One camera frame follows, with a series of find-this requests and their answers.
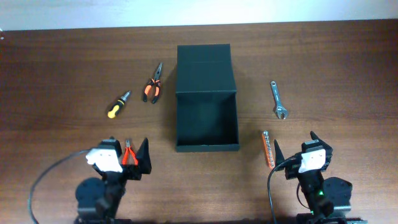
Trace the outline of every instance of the cardboard box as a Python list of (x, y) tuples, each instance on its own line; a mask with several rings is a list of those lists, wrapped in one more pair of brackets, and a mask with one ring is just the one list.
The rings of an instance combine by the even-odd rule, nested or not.
[(229, 44), (177, 49), (177, 152), (239, 150)]

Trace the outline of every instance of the adjustable wrench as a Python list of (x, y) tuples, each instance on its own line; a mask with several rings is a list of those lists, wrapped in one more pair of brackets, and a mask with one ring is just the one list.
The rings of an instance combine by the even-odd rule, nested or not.
[(272, 88), (272, 94), (274, 95), (275, 99), (275, 114), (278, 116), (279, 119), (286, 119), (287, 116), (289, 115), (289, 112), (287, 112), (287, 109), (285, 109), (282, 106), (282, 103), (280, 102), (280, 96), (278, 92), (278, 88), (276, 86), (275, 81), (271, 81), (271, 88)]

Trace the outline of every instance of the robotic arm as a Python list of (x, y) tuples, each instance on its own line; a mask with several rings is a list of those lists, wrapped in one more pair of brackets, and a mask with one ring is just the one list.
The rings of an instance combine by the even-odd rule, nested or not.
[(101, 141), (87, 154), (87, 163), (102, 179), (92, 177), (84, 180), (76, 189), (78, 218), (75, 223), (132, 223), (131, 220), (114, 219), (128, 180), (141, 180), (142, 174), (150, 174), (148, 139), (137, 151), (137, 165), (120, 165), (122, 150), (120, 142), (113, 138)]
[[(313, 131), (310, 133), (312, 141), (301, 145), (302, 151), (289, 158), (288, 162), (279, 166), (275, 171), (285, 169), (287, 180), (297, 178), (304, 193), (311, 213), (298, 214), (298, 224), (321, 223), (368, 223), (360, 219), (347, 219), (345, 215), (351, 210), (349, 200), (353, 185), (343, 179), (331, 177), (323, 179), (322, 172), (328, 168), (333, 149), (322, 141)], [(278, 142), (274, 141), (276, 165), (285, 159)]]

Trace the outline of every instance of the orange pliers handle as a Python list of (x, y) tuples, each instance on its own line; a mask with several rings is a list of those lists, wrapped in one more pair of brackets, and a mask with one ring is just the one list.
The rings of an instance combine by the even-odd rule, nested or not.
[(129, 155), (131, 154), (132, 159), (134, 160), (134, 165), (138, 165), (138, 160), (136, 158), (136, 153), (132, 150), (131, 146), (126, 147), (124, 151), (124, 156), (122, 159), (122, 165), (127, 165), (129, 161)]
[(145, 87), (144, 90), (144, 94), (142, 96), (142, 100), (144, 102), (147, 101), (148, 98), (148, 94), (150, 92), (150, 89), (152, 88), (152, 86), (155, 86), (155, 95), (152, 99), (152, 103), (156, 103), (157, 99), (159, 99), (159, 93), (160, 93), (160, 80), (154, 80), (153, 78), (151, 78), (147, 84), (147, 86)]

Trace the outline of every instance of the hand tool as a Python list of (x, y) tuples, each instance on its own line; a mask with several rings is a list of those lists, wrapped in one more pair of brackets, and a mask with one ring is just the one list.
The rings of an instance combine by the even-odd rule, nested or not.
[(131, 154), (132, 159), (134, 160), (134, 165), (138, 165), (136, 153), (132, 150), (132, 146), (130, 145), (130, 139), (126, 139), (126, 150), (124, 151), (122, 165), (128, 165), (130, 154)]
[(272, 88), (272, 94), (274, 95), (275, 99), (275, 114), (278, 116), (279, 119), (286, 119), (287, 116), (289, 115), (289, 112), (287, 112), (287, 109), (285, 109), (282, 106), (282, 103), (280, 102), (280, 96), (278, 92), (278, 88), (276, 86), (275, 81), (271, 81), (271, 88)]
[(4, 37), (2, 36), (2, 29), (0, 28), (0, 40), (4, 40)]
[(159, 93), (160, 93), (160, 80), (159, 80), (159, 77), (160, 77), (160, 74), (162, 73), (162, 64), (163, 63), (160, 63), (159, 67), (157, 68), (157, 70), (155, 72), (155, 78), (151, 78), (148, 81), (147, 86), (145, 87), (144, 94), (142, 96), (142, 100), (144, 102), (147, 101), (148, 93), (149, 93), (150, 89), (152, 88), (152, 86), (155, 86), (155, 96), (152, 99), (152, 103), (156, 103), (157, 99), (159, 99)]
[(130, 94), (131, 91), (127, 91), (122, 97), (120, 97), (120, 99), (117, 100), (117, 102), (115, 102), (115, 104), (108, 111), (109, 118), (115, 118), (116, 115), (120, 113)]
[(272, 156), (271, 145), (269, 144), (268, 131), (262, 132), (262, 143), (264, 144), (264, 154), (266, 155), (267, 165), (270, 169), (275, 167), (274, 157)]

